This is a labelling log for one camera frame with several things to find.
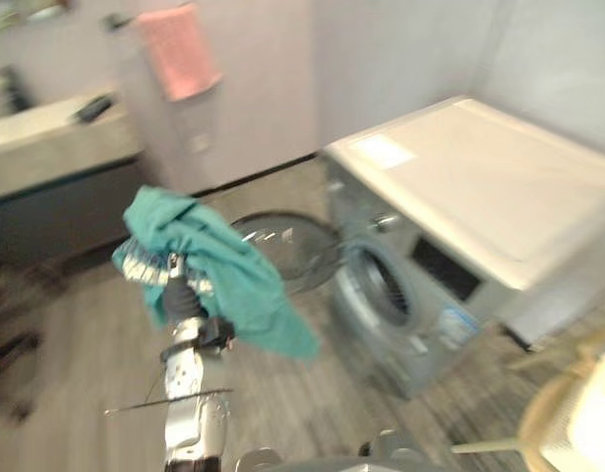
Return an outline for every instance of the gray wall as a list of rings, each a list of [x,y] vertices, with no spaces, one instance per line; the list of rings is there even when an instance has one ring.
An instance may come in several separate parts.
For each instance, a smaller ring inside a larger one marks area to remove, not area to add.
[[[605,151],[605,0],[503,0],[471,92]]]
[[[320,141],[459,93],[605,152],[605,0],[315,2]]]
[[[316,1],[320,141],[468,92],[497,5]]]
[[[63,17],[0,31],[0,67],[16,65],[45,102],[117,82],[152,167],[176,190],[202,190],[315,150],[310,0],[196,2],[224,79],[204,96],[171,105],[133,29],[109,35],[98,20],[181,3],[78,0]]]

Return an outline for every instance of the washing machine label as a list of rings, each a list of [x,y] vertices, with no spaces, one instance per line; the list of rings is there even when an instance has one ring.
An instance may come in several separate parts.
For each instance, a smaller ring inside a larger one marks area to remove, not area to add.
[[[359,140],[350,148],[371,160],[377,167],[389,169],[403,164],[416,155],[383,135],[373,135]]]
[[[458,307],[447,306],[438,319],[440,340],[451,350],[457,350],[474,336],[479,327],[476,321]]]

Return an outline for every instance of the pink towel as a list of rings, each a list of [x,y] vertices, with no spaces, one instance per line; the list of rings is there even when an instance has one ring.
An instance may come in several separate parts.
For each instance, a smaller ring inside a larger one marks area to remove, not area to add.
[[[197,24],[196,10],[188,4],[142,13],[136,20],[155,73],[173,101],[208,90],[221,78]]]

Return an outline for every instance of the bathroom vanity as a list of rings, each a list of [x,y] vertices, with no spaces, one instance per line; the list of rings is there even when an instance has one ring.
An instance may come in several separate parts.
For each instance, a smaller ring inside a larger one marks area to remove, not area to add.
[[[0,260],[34,266],[127,234],[122,213],[148,182],[143,148],[115,103],[88,124],[93,95],[0,119]]]

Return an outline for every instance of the washing machine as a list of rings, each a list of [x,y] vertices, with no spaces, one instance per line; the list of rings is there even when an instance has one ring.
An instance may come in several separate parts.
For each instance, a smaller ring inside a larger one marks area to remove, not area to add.
[[[531,346],[605,297],[605,155],[455,97],[341,139],[331,221],[237,226],[291,291],[330,280],[341,323],[416,394],[488,325]]]

